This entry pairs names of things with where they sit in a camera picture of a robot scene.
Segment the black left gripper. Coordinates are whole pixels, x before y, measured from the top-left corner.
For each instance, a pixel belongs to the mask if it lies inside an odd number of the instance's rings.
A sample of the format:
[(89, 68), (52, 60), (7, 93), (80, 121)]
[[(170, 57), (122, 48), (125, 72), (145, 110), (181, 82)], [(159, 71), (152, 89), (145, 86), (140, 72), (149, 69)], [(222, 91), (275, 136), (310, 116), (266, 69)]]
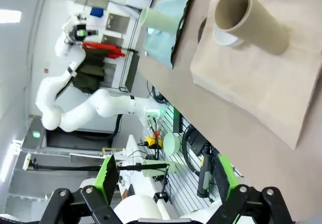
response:
[(69, 38), (72, 42), (82, 42), (88, 36), (86, 24), (77, 24), (69, 32)]

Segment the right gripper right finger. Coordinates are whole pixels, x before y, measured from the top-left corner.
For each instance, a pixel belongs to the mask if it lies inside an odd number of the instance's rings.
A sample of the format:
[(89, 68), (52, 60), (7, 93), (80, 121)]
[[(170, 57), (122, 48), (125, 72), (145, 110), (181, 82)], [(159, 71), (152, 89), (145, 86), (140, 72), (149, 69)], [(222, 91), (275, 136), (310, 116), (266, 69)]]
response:
[(281, 191), (273, 186), (258, 191), (240, 184), (229, 159), (215, 157), (214, 177), (221, 198), (221, 206), (209, 223), (238, 223), (249, 217), (254, 223), (293, 223)]

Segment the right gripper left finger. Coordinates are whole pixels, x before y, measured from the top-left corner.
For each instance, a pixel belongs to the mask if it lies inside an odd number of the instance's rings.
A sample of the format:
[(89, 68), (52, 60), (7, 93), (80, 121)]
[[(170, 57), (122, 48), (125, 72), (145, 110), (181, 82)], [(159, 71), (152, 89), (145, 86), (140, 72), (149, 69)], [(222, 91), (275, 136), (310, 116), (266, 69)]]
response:
[(121, 223), (110, 207), (119, 180), (114, 156), (107, 157), (93, 185), (71, 192), (66, 188), (56, 189), (45, 209), (45, 223), (79, 223), (90, 216), (94, 223)]

